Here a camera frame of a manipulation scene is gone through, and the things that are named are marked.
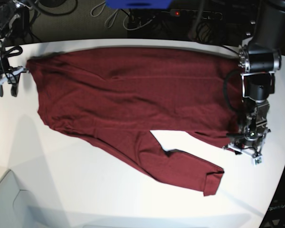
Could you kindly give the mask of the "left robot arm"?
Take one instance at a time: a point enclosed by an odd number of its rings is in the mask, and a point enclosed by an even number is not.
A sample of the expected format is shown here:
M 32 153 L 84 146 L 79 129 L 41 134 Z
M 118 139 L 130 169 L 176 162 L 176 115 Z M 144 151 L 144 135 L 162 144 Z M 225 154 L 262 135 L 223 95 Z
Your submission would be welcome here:
M 281 45 L 285 36 L 285 0 L 263 0 L 252 39 L 239 48 L 239 69 L 229 72 L 223 82 L 223 96 L 230 110 L 237 114 L 237 133 L 228 133 L 235 154 L 250 156 L 255 165 L 263 162 L 261 153 L 266 135 L 268 97 L 275 92 L 275 72 L 282 66 Z M 227 86 L 232 76 L 241 77 L 242 109 L 236 109 L 228 98 Z

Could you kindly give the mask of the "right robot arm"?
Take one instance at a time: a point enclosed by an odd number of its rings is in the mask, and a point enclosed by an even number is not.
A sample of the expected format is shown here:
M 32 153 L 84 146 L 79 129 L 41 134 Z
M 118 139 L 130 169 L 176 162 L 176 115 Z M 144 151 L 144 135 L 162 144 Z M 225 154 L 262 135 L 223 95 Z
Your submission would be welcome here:
M 5 43 L 16 30 L 14 23 L 21 19 L 24 9 L 27 8 L 25 0 L 8 0 L 0 3 L 0 97 L 3 96 L 3 84 L 11 85 L 11 95 L 18 95 L 19 79 L 22 73 L 27 73 L 24 66 L 12 67 L 9 58 L 17 57 L 23 53 L 20 46 L 6 50 Z

